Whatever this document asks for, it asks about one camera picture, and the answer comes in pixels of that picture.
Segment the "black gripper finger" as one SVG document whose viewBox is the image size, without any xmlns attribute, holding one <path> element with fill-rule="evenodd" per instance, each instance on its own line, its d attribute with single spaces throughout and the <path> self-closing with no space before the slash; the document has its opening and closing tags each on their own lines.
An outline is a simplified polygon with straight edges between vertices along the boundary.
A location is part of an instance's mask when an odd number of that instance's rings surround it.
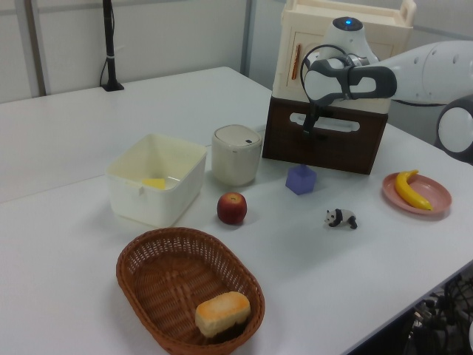
<svg viewBox="0 0 473 355">
<path fill-rule="evenodd" d="M 317 105 L 311 104 L 302 125 L 302 132 L 304 136 L 309 136 L 311 134 L 315 122 L 317 122 Z"/>
</svg>

